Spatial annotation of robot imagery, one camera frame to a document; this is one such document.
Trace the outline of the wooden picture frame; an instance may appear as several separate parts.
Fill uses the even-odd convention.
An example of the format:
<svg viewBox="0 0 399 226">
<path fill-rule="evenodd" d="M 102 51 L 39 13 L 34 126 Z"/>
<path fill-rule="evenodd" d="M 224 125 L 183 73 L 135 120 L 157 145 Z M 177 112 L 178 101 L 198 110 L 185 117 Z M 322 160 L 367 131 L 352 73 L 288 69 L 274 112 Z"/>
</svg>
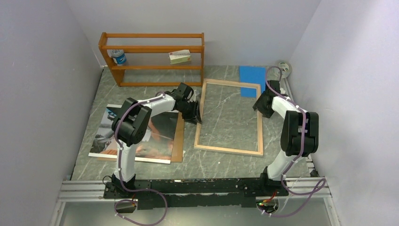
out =
<svg viewBox="0 0 399 226">
<path fill-rule="evenodd" d="M 259 84 L 204 79 L 194 148 L 262 156 L 262 115 L 253 109 L 261 93 Z"/>
</svg>

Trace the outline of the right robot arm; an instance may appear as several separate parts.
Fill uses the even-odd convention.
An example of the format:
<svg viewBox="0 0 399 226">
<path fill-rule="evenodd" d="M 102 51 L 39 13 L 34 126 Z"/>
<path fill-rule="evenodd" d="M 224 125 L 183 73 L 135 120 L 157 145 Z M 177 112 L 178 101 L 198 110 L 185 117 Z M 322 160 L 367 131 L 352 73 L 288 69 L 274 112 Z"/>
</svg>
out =
<svg viewBox="0 0 399 226">
<path fill-rule="evenodd" d="M 319 146 L 319 115 L 299 107 L 289 96 L 280 92 L 279 81 L 270 80 L 266 90 L 253 105 L 263 117 L 270 118 L 274 113 L 284 120 L 280 152 L 275 160 L 265 168 L 267 178 L 259 182 L 259 191 L 271 195 L 277 183 L 284 180 L 289 169 L 302 158 L 315 153 Z"/>
</svg>

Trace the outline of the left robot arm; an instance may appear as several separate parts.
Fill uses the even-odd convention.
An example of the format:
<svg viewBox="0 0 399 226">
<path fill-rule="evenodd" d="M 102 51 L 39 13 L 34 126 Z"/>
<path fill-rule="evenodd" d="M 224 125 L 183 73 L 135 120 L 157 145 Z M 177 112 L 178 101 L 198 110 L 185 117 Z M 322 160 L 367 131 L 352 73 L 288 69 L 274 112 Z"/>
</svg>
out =
<svg viewBox="0 0 399 226">
<path fill-rule="evenodd" d="M 199 102 L 195 92 L 185 83 L 172 91 L 158 92 L 145 100 L 127 98 L 113 119 L 112 130 L 117 142 L 116 167 L 106 183 L 105 199 L 131 199 L 138 192 L 161 194 L 151 186 L 137 185 L 135 172 L 136 147 L 147 134 L 150 119 L 161 113 L 177 110 L 185 122 L 201 123 Z"/>
</svg>

